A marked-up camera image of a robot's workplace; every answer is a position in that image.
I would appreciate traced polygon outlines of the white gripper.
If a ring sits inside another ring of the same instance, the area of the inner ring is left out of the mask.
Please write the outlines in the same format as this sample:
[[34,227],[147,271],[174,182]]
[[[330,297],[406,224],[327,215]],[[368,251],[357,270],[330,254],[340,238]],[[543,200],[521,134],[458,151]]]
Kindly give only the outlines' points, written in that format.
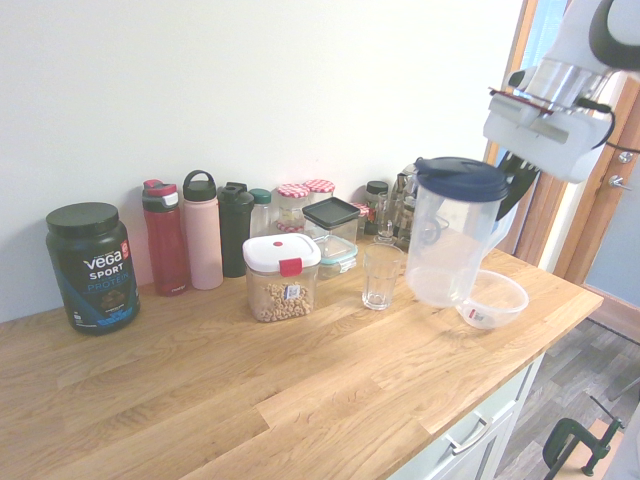
[[[605,138],[610,126],[610,121],[582,112],[546,110],[506,92],[493,93],[483,134],[511,152],[499,166],[508,180],[508,194],[496,220],[520,201],[539,169],[567,182],[585,181],[595,165],[589,152]],[[522,164],[522,159],[532,165]]]

